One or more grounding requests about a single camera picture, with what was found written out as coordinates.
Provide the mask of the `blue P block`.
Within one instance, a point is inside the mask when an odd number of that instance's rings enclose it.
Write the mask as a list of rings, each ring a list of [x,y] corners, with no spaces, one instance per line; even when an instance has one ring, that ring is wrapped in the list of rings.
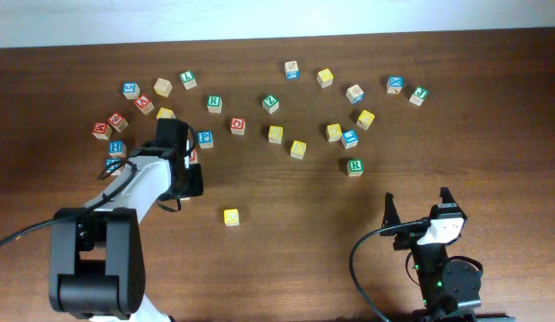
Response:
[[[199,131],[198,132],[198,143],[202,149],[213,148],[214,140],[211,131]]]

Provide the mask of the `yellow C block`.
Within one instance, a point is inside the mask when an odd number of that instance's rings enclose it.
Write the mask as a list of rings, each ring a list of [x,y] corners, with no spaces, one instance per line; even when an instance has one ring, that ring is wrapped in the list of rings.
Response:
[[[225,226],[237,226],[240,224],[240,216],[237,208],[225,209],[223,215]]]

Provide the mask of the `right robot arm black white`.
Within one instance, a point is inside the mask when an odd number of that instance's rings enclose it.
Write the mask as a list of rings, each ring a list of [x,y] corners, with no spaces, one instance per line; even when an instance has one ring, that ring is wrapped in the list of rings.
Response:
[[[478,315],[482,306],[480,290],[483,265],[465,256],[449,256],[447,247],[461,237],[467,216],[447,187],[440,189],[441,202],[429,215],[402,222],[394,196],[384,197],[381,233],[393,237],[395,251],[407,250],[407,261],[414,262],[424,308],[413,313],[415,321],[514,321],[505,313]]]

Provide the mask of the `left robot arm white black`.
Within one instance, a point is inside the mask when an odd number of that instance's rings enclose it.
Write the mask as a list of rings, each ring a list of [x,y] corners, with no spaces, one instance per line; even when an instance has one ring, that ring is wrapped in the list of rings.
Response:
[[[189,157],[195,130],[158,120],[154,140],[116,162],[121,173],[81,208],[61,208],[51,229],[49,301],[88,321],[169,321],[145,293],[140,223],[153,205],[203,193],[201,167]]]

